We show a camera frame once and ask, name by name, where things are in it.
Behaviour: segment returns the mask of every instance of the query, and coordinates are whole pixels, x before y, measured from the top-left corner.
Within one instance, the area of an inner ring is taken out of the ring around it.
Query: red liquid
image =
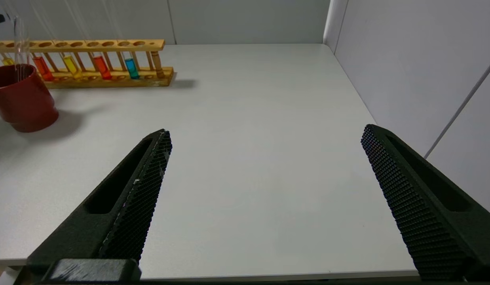
[[[37,67],[37,70],[39,73],[41,73],[41,76],[43,76],[44,81],[53,81],[55,78],[51,74],[50,69],[48,68],[48,65],[44,62],[44,58],[42,57],[35,57],[34,58],[34,63]]]
[[[93,59],[95,61],[95,65],[97,65],[97,68],[99,69],[99,72],[101,73],[102,78],[106,79],[106,80],[110,80],[111,79],[111,73],[108,70],[106,63],[104,62],[103,57],[102,56],[96,56]]]

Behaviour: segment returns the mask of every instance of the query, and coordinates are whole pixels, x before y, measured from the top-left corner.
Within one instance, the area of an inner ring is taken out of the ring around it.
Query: red mug
[[[19,132],[35,132],[53,124],[59,112],[35,67],[21,67],[26,75],[21,81],[15,65],[0,67],[0,117]]]

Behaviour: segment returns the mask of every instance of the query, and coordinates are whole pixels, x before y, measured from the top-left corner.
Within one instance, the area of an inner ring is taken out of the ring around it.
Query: test tube rack
[[[54,80],[44,81],[48,88],[103,88],[103,87],[156,87],[169,86],[173,78],[173,67],[161,65],[159,51],[164,48],[164,40],[64,40],[53,43],[50,40],[32,40],[30,53],[41,53],[48,61]],[[14,53],[15,43],[11,40],[0,41],[0,53]],[[92,53],[102,53],[106,59],[111,80],[104,80],[91,56]],[[139,79],[131,79],[125,66],[122,52],[131,52],[133,61],[138,68]],[[145,52],[148,67],[140,67],[136,52]],[[76,64],[82,71],[82,79],[76,80],[66,68],[58,67],[51,53],[72,54]],[[93,66],[84,66],[80,53],[90,57]],[[108,53],[116,53],[120,68],[113,67]]]

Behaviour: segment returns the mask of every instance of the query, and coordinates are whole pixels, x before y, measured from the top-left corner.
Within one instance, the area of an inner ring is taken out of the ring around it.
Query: blue test tube
[[[131,76],[131,79],[140,79],[140,74],[138,73],[138,70],[136,69],[136,65],[134,64],[134,60],[132,58],[128,58],[125,60],[125,66],[129,71],[129,75]]]

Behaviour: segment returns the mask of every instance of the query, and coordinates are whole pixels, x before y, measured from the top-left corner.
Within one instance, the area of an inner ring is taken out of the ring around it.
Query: table surface
[[[374,123],[317,44],[167,46],[167,88],[52,90],[35,133],[0,120],[0,264],[21,265],[147,134],[173,152],[142,278],[415,276],[360,138]]]

